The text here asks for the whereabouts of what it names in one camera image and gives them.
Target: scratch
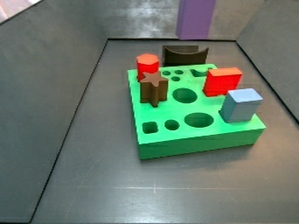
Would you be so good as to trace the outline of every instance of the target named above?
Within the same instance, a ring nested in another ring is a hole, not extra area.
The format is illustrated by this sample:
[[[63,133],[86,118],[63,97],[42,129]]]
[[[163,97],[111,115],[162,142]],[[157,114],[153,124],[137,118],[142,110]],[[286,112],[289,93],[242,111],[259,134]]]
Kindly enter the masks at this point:
[[[222,181],[221,181],[221,177],[222,177],[222,173],[221,173],[221,167],[219,167],[219,185],[223,187],[223,184],[222,184]],[[235,199],[235,197],[233,196],[233,194],[230,193],[230,191],[229,190],[235,190],[235,188],[226,188],[226,194],[229,195],[229,197],[231,198],[231,200],[238,204],[238,201],[237,201],[237,199]]]
[[[83,185],[83,183],[85,183],[85,181],[86,181],[86,179],[87,179],[87,176],[90,175],[91,170],[94,169],[94,167],[97,166],[97,164],[99,163],[101,160],[102,160],[102,158],[99,158],[98,161],[95,162],[95,164],[89,168],[89,171],[87,171],[87,173],[86,173],[86,175],[85,175],[85,177],[83,177],[83,179],[82,179],[82,181],[80,181],[80,183],[79,183],[78,190],[76,190],[76,192],[75,192],[75,194],[74,194],[74,197],[72,197],[72,199],[71,199],[70,208],[68,208],[68,211],[67,211],[67,213],[66,213],[64,218],[67,218],[68,215],[70,215],[71,208],[72,208],[75,199],[76,199],[76,197],[78,197],[78,195],[79,195],[79,191],[80,191],[82,185]]]
[[[137,190],[241,190],[238,187],[151,187],[151,186],[115,186],[115,189],[137,189]]]

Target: red cube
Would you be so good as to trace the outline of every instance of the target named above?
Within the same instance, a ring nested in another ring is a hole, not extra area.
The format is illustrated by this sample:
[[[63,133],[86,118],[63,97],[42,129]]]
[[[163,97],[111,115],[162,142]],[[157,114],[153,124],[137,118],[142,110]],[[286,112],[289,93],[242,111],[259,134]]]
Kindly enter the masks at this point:
[[[237,67],[210,69],[203,93],[207,96],[226,95],[237,89],[242,72]]]

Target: light blue block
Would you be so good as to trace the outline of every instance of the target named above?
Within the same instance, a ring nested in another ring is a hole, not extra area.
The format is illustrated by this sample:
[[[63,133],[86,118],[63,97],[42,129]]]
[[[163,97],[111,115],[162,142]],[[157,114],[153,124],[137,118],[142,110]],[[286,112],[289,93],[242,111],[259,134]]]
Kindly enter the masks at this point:
[[[254,88],[230,90],[219,114],[226,123],[250,121],[263,101]]]

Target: red block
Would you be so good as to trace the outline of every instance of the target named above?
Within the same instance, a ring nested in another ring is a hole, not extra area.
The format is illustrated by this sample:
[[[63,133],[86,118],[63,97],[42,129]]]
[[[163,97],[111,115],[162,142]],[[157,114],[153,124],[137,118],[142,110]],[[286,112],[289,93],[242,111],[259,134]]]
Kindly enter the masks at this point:
[[[226,95],[237,89],[242,72],[237,67],[210,69],[203,93],[207,96]]]
[[[159,70],[159,58],[157,55],[146,53],[137,57],[138,81],[145,78],[145,73],[154,74]]]

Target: metal floor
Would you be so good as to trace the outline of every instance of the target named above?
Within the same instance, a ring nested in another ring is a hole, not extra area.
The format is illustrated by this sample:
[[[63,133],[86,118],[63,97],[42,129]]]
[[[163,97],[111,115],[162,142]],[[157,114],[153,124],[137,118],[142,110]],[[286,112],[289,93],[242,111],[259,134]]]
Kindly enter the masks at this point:
[[[127,70],[163,45],[210,47],[265,97],[253,146],[138,158]],[[111,40],[79,106],[34,223],[299,222],[299,129],[234,42]]]

